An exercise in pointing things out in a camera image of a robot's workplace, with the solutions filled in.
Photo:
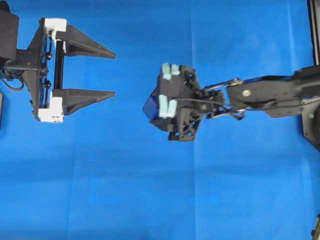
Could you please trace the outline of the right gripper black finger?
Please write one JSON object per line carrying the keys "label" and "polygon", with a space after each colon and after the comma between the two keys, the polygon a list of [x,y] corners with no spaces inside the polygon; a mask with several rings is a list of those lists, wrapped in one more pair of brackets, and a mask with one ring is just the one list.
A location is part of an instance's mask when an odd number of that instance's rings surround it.
{"label": "right gripper black finger", "polygon": [[164,132],[174,132],[175,131],[175,123],[173,119],[170,117],[162,118],[156,117],[149,121],[153,126],[157,127],[158,129]]}

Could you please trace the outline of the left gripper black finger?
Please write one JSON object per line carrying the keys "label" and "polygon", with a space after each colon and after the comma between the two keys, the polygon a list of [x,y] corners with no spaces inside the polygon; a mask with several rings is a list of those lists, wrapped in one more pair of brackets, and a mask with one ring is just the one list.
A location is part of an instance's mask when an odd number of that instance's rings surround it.
{"label": "left gripper black finger", "polygon": [[54,89],[52,96],[62,98],[63,114],[68,116],[89,105],[113,98],[116,93],[114,91],[66,88]]}
{"label": "left gripper black finger", "polygon": [[57,31],[55,38],[63,42],[64,55],[67,57],[116,58],[116,54],[111,50],[69,24],[66,25],[66,31]]}

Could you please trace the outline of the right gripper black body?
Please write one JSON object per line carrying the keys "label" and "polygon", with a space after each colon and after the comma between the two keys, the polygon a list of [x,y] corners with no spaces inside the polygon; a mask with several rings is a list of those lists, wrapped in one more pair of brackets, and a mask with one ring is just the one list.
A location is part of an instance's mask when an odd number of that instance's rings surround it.
{"label": "right gripper black body", "polygon": [[[196,70],[180,65],[183,85],[177,100],[176,115],[172,118],[175,131],[169,133],[169,141],[192,142],[203,115],[215,115],[225,112],[225,97],[222,90],[207,90],[199,85]],[[156,98],[158,102],[158,88],[156,86]]]}

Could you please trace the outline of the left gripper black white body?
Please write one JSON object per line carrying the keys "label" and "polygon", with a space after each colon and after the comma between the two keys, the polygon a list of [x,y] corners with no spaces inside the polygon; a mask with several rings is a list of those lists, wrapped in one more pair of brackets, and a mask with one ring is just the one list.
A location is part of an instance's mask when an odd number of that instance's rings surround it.
{"label": "left gripper black white body", "polygon": [[63,98],[53,96],[48,80],[48,61],[52,58],[52,48],[64,54],[66,44],[56,39],[58,32],[67,32],[67,20],[63,18],[41,18],[27,50],[17,52],[19,79],[30,94],[32,114],[37,121],[62,123],[64,121]]}

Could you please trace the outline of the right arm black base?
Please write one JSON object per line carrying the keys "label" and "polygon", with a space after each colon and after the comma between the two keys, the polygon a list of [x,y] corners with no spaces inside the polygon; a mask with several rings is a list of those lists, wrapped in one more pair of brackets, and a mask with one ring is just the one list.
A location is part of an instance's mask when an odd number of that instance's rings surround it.
{"label": "right arm black base", "polygon": [[310,98],[302,101],[302,130],[304,137],[320,150],[320,98]]}

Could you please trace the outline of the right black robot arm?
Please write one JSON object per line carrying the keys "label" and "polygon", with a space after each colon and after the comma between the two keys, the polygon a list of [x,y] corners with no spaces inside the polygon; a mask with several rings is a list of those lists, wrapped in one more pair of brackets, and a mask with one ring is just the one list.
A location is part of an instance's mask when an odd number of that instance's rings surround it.
{"label": "right black robot arm", "polygon": [[242,120],[246,111],[263,111],[272,118],[301,116],[304,136],[319,146],[320,68],[201,87],[193,68],[165,63],[142,110],[153,126],[169,133],[169,140],[181,142],[195,139],[203,117]]}

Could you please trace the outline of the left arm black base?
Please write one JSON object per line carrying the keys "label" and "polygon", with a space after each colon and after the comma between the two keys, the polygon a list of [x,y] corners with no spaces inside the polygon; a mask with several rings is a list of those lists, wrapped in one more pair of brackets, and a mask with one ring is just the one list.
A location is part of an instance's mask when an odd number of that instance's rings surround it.
{"label": "left arm black base", "polygon": [[2,93],[0,93],[0,129],[1,129],[1,125],[2,125],[3,103],[4,103],[4,96]]}

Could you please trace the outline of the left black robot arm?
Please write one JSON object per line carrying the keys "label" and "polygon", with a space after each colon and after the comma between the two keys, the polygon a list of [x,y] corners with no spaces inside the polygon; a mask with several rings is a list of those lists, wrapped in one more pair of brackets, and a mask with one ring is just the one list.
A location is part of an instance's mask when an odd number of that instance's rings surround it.
{"label": "left black robot arm", "polygon": [[27,88],[32,115],[39,122],[62,123],[65,116],[113,98],[114,91],[63,87],[66,57],[115,59],[116,54],[68,24],[63,18],[44,18],[27,49],[18,49],[20,18],[0,2],[0,79],[9,89]]}

